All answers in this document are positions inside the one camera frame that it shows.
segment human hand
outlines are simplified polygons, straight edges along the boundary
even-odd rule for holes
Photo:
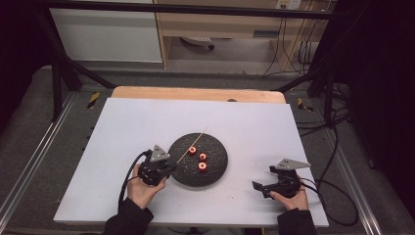
[[[293,210],[298,208],[300,211],[308,210],[308,199],[307,194],[305,193],[305,187],[301,185],[299,191],[293,198],[286,198],[282,196],[281,194],[271,191],[269,195],[275,199],[281,202],[287,211]]]
[[[138,175],[140,165],[132,169],[132,175]],[[166,178],[162,179],[158,186],[150,186],[139,177],[131,179],[127,184],[127,197],[131,199],[141,210],[144,210],[153,200],[155,195],[165,187]]]

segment aluminum rail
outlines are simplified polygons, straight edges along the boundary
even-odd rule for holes
[[[320,119],[323,119],[323,105],[321,104],[321,101],[312,100],[312,103]],[[330,145],[334,148],[336,142],[334,130],[325,128],[325,131]],[[336,162],[339,165],[339,170],[345,181],[347,190],[351,198],[356,202],[360,220],[366,230],[366,233],[368,235],[382,235],[382,230],[379,226],[378,220],[370,209],[369,203],[356,179],[356,176],[348,164],[347,158],[340,144],[338,145],[336,153]]]
[[[23,197],[25,190],[27,189],[31,179],[39,168],[44,156],[46,155],[49,147],[51,146],[56,134],[61,128],[63,122],[65,121],[69,110],[72,106],[73,101],[77,97],[77,92],[72,92],[66,98],[63,104],[63,111],[58,116],[57,120],[52,122],[49,125],[48,130],[28,161],[26,167],[24,168],[21,176],[16,182],[15,186],[7,196],[3,205],[0,208],[0,234],[6,228],[9,219],[12,217],[13,212],[18,206],[19,201]]]

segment white table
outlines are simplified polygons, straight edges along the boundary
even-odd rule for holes
[[[275,226],[284,207],[263,199],[252,181],[275,183],[269,166],[284,158],[307,162],[289,105],[121,98],[107,100],[54,220],[105,222],[116,214],[122,181],[137,155],[155,144],[168,150],[179,137],[207,126],[206,134],[226,148],[226,172],[204,188],[170,177],[149,206],[151,225]],[[309,168],[298,174],[313,179]],[[314,224],[328,226],[318,197],[308,189],[307,195]]]

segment black round board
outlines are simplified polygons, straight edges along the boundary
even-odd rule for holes
[[[195,142],[201,133],[187,134],[177,139],[170,147],[170,163],[177,163],[183,154]],[[180,183],[190,187],[205,187],[216,182],[228,166],[228,155],[225,147],[211,135],[203,134],[194,145],[197,149],[195,156],[186,156],[180,161],[176,171],[171,175]],[[199,172],[199,154],[207,155],[207,171]]]

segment handheld controller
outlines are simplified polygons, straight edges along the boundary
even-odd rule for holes
[[[148,185],[159,185],[163,178],[168,178],[177,168],[177,164],[168,163],[170,154],[158,145],[153,151],[147,151],[145,156],[146,160],[141,163],[137,176]]]
[[[296,168],[310,167],[310,164],[284,159],[277,165],[271,165],[269,170],[278,175],[278,183],[262,185],[253,181],[255,190],[262,192],[263,198],[271,198],[271,191],[277,192],[286,198],[293,198],[301,187]]]

